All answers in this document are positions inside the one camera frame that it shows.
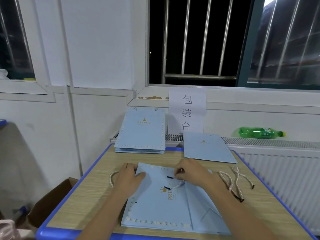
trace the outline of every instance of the green plastic bottle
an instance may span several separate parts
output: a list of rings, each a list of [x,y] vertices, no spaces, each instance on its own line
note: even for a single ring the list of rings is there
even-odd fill
[[[283,131],[277,131],[270,128],[240,127],[239,135],[242,138],[275,139],[278,136],[279,137],[286,136],[286,133]]]

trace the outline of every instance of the person's left hand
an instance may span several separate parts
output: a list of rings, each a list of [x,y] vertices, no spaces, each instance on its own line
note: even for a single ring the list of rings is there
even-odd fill
[[[146,172],[139,173],[135,176],[135,170],[138,165],[133,163],[124,163],[117,175],[116,182],[112,189],[112,193],[118,194],[123,197],[123,200],[127,200],[133,195],[141,184],[142,180],[146,176]]]

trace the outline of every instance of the white radiator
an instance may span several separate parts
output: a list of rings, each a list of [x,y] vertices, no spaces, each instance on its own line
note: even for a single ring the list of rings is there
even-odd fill
[[[314,234],[320,235],[320,143],[223,137]],[[166,135],[182,147],[182,135]]]

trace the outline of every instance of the hand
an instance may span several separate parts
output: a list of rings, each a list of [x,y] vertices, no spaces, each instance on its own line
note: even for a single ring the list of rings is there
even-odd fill
[[[133,163],[124,163],[122,165],[120,172],[117,175],[116,182],[114,183],[112,193],[120,195],[121,198],[126,201],[137,191],[139,185],[146,176],[146,172],[139,173],[135,176],[137,167],[138,165]]]
[[[213,175],[193,158],[184,158],[175,166],[176,179],[188,181],[191,184],[204,188],[212,183]]]

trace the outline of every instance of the bottle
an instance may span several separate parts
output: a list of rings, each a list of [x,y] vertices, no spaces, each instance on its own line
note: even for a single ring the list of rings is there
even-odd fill
[[[21,240],[13,220],[0,220],[0,240]]]
[[[239,135],[242,138],[275,139],[278,136],[279,137],[286,136],[286,133],[283,131],[277,131],[270,128],[240,127]]]

